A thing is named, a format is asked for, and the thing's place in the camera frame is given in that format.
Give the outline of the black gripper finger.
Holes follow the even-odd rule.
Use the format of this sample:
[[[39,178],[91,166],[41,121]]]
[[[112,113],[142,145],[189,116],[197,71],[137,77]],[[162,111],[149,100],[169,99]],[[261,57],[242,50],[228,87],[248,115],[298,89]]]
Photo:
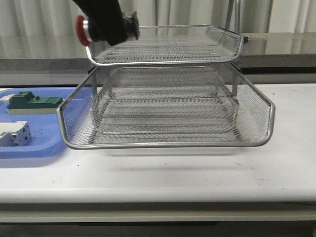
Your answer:
[[[73,0],[103,35],[111,40],[125,37],[122,11],[117,0]]]

